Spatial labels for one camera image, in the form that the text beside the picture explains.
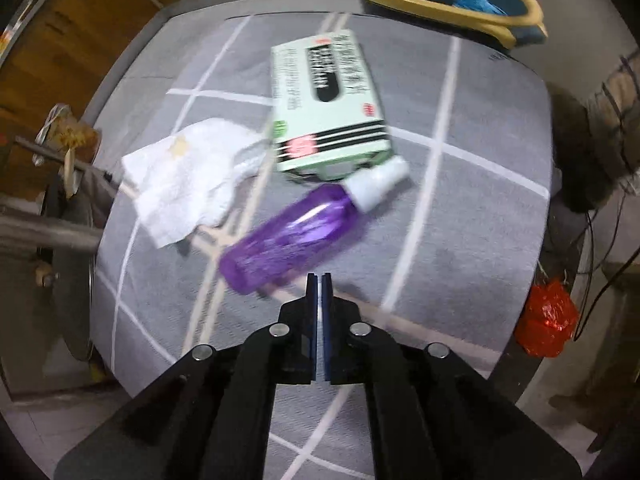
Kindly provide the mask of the plaid sleeve forearm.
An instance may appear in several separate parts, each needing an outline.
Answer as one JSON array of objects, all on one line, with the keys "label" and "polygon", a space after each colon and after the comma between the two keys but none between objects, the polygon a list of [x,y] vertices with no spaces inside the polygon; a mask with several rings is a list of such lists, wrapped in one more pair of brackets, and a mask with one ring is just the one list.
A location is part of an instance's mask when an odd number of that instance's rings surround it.
[{"label": "plaid sleeve forearm", "polygon": [[597,158],[612,180],[639,170],[639,50],[622,56],[586,104]]}]

